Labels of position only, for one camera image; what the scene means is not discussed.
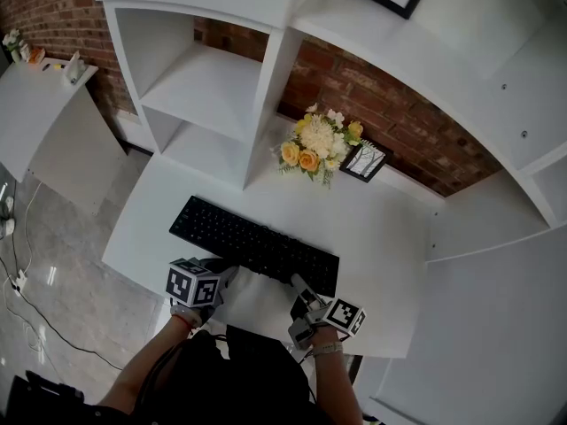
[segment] bracelet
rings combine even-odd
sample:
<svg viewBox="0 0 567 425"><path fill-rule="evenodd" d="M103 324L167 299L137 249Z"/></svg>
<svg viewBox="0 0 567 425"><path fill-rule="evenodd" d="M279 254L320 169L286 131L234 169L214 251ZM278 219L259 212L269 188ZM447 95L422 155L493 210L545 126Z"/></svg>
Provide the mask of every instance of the bracelet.
<svg viewBox="0 0 567 425"><path fill-rule="evenodd" d="M193 327L181 316L179 315L171 315L172 318L179 318L181 321L183 321L183 323L185 323L185 326L187 326L187 329L191 332Z"/></svg>
<svg viewBox="0 0 567 425"><path fill-rule="evenodd" d="M172 316L182 318L191 328L200 328L203 325L203 320L198 313L184 305L173 305L169 312Z"/></svg>
<svg viewBox="0 0 567 425"><path fill-rule="evenodd" d="M341 342L333 342L332 344L322 344L313 349L313 357L321 354L330 354L332 352L342 352L343 344Z"/></svg>

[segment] hand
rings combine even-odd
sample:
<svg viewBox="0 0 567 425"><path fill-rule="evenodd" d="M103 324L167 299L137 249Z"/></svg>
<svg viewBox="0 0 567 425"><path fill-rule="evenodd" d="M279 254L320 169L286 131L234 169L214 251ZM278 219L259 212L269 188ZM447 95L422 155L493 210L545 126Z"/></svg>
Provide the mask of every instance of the hand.
<svg viewBox="0 0 567 425"><path fill-rule="evenodd" d="M338 333L332 326L319 326L315 328L315 334L311 337L311 345L315 348L323 344L339 342Z"/></svg>

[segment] white table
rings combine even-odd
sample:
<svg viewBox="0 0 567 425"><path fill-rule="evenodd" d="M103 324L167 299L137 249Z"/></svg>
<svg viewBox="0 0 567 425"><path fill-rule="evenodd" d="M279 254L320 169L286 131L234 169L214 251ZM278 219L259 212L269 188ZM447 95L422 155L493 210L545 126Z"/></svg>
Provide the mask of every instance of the white table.
<svg viewBox="0 0 567 425"><path fill-rule="evenodd" d="M98 68L71 85L57 63L68 62L13 64L0 77L0 162L18 182L29 170L97 213L125 155L84 86Z"/></svg>
<svg viewBox="0 0 567 425"><path fill-rule="evenodd" d="M191 195L340 257L337 295L365 307L361 332L346 352L404 358L414 333L425 274L428 208L381 182L337 174L331 190L306 176L282 177L275 160L258 162L244 191L154 154L106 247L103 261L164 295L167 264L211 254L169 234ZM289 286L240 268L214 318L282 341L295 294Z"/></svg>

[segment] black keyboard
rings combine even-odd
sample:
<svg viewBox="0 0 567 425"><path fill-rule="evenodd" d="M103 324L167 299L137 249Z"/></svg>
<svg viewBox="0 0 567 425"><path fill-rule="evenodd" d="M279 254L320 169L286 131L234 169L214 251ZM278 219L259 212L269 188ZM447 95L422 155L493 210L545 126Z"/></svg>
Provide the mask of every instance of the black keyboard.
<svg viewBox="0 0 567 425"><path fill-rule="evenodd" d="M316 293L335 296L338 257L191 197L169 233L283 283L300 274Z"/></svg>

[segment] tiled floor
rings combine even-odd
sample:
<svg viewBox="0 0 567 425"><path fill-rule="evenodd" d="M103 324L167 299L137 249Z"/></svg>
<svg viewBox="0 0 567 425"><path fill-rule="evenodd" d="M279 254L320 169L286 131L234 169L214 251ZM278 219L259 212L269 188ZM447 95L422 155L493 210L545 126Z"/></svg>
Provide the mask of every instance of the tiled floor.
<svg viewBox="0 0 567 425"><path fill-rule="evenodd" d="M24 294L63 336L80 347L100 352L120 367L153 336L163 299L116 273L101 258L120 211L149 159L137 151L129 153L96 217L82 212L45 185L27 216L33 263ZM7 193L12 195L13 180L2 171L0 187L4 182L8 182ZM37 185L38 181L29 175L17 188L13 241L19 268L25 268L29 261L23 222ZM0 256L10 273L15 274L11 237L0 241ZM4 282L4 273L0 278ZM8 306L44 335L47 354L28 347L26 339L35 342L33 333L25 335L21 319L6 310L0 297L0 410L5 409L12 378L23 376L27 369L73 385L85 393L90 403L103 397L117 370L61 341L6 285Z"/></svg>

